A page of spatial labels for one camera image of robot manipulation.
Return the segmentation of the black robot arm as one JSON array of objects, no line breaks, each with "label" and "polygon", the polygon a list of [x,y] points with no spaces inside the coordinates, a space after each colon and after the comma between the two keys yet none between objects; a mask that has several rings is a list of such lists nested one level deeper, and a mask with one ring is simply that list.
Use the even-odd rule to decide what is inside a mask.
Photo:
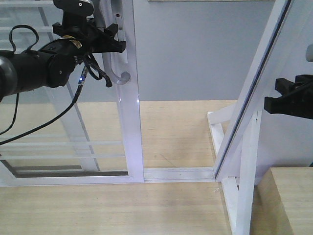
[{"label": "black robot arm", "polygon": [[63,11],[62,22],[52,26],[59,39],[39,50],[29,46],[19,54],[15,53],[16,46],[11,40],[13,49],[0,52],[1,98],[43,86],[64,86],[76,65],[81,63],[94,79],[105,79],[106,86],[112,86],[110,77],[99,68],[93,54],[125,50],[126,43],[115,40],[118,25],[113,23],[99,29],[91,18],[95,7],[90,0],[55,0],[53,3]]}]

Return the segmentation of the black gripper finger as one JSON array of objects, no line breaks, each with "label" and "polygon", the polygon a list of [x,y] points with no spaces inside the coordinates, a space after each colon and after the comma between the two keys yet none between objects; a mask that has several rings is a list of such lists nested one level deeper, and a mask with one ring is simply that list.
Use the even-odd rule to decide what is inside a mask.
[{"label": "black gripper finger", "polygon": [[281,95],[287,95],[312,82],[312,74],[297,75],[294,82],[291,82],[285,78],[277,78],[275,81],[275,90]]},{"label": "black gripper finger", "polygon": [[295,117],[313,117],[312,95],[287,95],[278,98],[265,97],[264,109],[270,114],[284,114]]}]

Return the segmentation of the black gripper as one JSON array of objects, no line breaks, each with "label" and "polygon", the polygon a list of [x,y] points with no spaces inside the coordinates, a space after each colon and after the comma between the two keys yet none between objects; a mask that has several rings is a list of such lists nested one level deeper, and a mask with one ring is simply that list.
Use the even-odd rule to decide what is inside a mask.
[{"label": "black gripper", "polygon": [[97,27],[97,34],[87,17],[93,15],[91,0],[54,0],[54,5],[63,10],[61,23],[52,25],[53,33],[60,39],[53,41],[55,53],[122,53],[125,41],[115,40],[118,24]]}]

